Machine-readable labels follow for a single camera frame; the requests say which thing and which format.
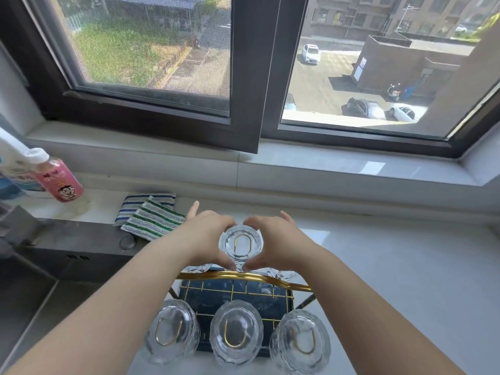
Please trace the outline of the person's left hand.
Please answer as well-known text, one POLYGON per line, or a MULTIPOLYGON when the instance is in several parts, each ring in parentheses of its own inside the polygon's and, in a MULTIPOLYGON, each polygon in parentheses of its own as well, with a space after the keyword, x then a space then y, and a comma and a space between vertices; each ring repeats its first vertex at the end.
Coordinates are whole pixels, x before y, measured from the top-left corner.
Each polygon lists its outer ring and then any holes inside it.
POLYGON ((179 233, 179 248, 188 265, 213 264, 222 233, 234 227, 236 221, 230 215, 221 215, 212 210, 197 212, 197 216, 176 230, 179 233))

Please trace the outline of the person's right hand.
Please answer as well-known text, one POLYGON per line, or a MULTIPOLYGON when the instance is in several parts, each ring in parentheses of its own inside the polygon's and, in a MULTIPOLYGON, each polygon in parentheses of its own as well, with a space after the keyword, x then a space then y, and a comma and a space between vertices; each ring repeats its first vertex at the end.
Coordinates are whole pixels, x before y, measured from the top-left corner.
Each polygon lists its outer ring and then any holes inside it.
POLYGON ((267 267, 280 271, 301 272, 311 260, 317 260, 323 247, 316 244, 298 227, 287 226, 279 216, 251 216, 244 225, 259 230, 267 267))

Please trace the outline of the person's right forearm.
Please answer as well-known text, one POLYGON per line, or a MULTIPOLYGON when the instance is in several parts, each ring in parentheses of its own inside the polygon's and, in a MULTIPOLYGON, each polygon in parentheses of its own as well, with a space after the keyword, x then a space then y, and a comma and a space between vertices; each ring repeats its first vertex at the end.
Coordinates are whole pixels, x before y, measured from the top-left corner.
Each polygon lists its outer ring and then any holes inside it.
POLYGON ((286 251, 357 375, 466 375, 335 254, 314 242, 286 251))

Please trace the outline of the person's left forearm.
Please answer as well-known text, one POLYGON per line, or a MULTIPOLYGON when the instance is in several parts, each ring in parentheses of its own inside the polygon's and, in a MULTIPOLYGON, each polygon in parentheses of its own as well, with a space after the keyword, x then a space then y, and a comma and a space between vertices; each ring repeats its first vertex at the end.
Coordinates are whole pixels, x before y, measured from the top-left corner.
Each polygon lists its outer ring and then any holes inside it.
POLYGON ((145 246, 5 375, 124 375, 187 264, 179 233, 145 246))

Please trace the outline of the green striped scouring cloth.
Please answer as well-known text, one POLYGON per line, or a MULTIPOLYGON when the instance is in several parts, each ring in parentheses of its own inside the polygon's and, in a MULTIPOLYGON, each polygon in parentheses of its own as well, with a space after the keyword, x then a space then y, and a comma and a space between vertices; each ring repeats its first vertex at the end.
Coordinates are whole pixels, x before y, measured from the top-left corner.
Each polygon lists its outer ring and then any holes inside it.
POLYGON ((161 205, 150 196, 119 228, 136 237, 154 241, 172 232, 184 221, 184 214, 161 205))

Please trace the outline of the dark blue drip tray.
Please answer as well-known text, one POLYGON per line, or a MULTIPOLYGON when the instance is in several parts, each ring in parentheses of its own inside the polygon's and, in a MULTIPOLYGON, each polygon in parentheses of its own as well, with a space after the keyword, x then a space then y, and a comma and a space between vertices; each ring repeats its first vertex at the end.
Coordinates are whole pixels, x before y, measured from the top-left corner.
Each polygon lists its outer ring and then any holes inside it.
POLYGON ((269 344, 273 330, 282 317, 293 310, 291 290, 269 283, 241 279, 183 280, 179 298, 187 302, 197 315, 201 339, 197 351, 212 353, 209 342, 210 323, 217 310, 225 303, 241 300, 250 303, 259 312, 264 324, 264 338, 257 354, 269 358, 269 344))

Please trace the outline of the blue striped scouring cloth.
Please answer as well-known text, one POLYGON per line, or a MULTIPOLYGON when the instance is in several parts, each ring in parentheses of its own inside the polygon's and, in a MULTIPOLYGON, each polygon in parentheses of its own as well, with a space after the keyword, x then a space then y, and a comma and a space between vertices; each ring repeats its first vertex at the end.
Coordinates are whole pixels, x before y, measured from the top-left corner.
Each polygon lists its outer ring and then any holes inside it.
POLYGON ((177 194, 173 192, 160 192, 160 193, 133 193, 128 195, 118 211, 114 226, 120 227, 123 225, 141 206, 152 196, 158 203, 169 208, 174 209, 177 194))

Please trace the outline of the white stone window sill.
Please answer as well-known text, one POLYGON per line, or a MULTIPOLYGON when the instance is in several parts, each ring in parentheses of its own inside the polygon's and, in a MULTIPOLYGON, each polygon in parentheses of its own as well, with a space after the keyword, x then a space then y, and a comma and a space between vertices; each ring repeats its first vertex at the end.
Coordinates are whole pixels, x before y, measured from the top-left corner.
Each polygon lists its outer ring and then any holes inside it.
POLYGON ((91 189, 500 224, 498 132, 464 161, 264 139, 258 154, 46 121, 22 137, 91 189))

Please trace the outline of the dark window sash with screen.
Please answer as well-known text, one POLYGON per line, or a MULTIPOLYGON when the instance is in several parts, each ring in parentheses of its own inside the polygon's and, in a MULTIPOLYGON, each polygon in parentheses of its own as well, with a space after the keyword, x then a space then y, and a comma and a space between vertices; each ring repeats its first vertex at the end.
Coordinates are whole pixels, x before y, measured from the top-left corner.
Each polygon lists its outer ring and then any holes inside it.
POLYGON ((42 116, 257 153, 282 0, 0 0, 42 116))

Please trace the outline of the black parked car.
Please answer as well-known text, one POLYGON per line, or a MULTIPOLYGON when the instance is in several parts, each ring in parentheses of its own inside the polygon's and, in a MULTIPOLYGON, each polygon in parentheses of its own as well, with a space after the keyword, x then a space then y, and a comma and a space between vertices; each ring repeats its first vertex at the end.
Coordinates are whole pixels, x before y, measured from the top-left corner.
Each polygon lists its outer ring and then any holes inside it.
POLYGON ((385 111, 376 101, 349 98, 341 107, 343 115, 365 119, 386 120, 385 111))

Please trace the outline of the pink bottle with white cap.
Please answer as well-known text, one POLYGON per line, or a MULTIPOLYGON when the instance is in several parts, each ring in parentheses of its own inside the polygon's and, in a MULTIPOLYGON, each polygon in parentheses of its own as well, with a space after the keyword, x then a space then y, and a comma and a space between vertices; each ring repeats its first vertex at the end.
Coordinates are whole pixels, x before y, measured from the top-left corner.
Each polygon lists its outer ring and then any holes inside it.
POLYGON ((24 158, 34 178, 57 201, 68 203, 83 197, 83 186, 60 158, 50 156, 42 148, 28 149, 24 158))

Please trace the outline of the stainless steel sink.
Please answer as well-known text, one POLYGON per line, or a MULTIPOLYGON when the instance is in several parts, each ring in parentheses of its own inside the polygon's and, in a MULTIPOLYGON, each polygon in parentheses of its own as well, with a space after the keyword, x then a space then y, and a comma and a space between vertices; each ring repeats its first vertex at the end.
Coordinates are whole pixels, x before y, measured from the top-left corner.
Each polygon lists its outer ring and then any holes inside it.
POLYGON ((0 374, 146 246, 122 251, 126 234, 0 201, 0 374))

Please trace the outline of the white parked car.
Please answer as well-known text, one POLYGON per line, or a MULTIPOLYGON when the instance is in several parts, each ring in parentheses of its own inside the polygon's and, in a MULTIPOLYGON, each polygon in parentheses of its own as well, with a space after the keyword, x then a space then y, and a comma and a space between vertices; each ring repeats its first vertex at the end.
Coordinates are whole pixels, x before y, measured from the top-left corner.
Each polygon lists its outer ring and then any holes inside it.
POLYGON ((418 121, 415 108, 403 103, 392 104, 386 115, 389 119, 401 122, 416 123, 418 121))
POLYGON ((321 62, 321 52, 316 44, 305 44, 302 57, 305 64, 318 65, 321 62))

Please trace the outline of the blue and white detergent bottle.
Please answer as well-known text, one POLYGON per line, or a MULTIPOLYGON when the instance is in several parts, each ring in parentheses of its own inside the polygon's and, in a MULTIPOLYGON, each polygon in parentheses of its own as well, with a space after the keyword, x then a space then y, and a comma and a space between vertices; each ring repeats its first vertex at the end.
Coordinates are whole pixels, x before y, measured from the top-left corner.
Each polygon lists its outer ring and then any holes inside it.
POLYGON ((28 146, 0 127, 0 173, 25 194, 43 199, 52 195, 31 172, 27 153, 28 146))

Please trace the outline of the low brown building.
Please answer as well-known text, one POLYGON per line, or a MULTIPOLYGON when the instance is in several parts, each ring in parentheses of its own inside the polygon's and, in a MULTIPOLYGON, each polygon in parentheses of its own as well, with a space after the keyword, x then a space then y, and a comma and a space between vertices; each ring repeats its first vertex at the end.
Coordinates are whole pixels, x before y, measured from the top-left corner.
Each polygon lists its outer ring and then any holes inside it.
POLYGON ((363 90, 433 99, 474 48, 473 43, 434 36, 369 35, 351 79, 363 90))

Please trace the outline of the dark fixed window frame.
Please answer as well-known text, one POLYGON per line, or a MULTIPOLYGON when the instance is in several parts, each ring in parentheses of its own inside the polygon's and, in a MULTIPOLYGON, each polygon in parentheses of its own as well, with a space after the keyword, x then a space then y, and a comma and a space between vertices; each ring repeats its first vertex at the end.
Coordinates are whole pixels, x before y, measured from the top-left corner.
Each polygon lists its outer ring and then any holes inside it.
POLYGON ((299 31, 305 17, 307 0, 279 0, 278 22, 274 34, 271 71, 266 92, 261 138, 299 143, 396 152, 429 157, 457 159, 491 129, 500 126, 500 27, 488 33, 491 43, 483 41, 473 50, 459 74, 436 98, 430 117, 420 130, 452 129, 444 138, 438 133, 409 133, 402 130, 383 132, 284 119, 285 96, 289 89, 293 58, 299 43, 299 31))

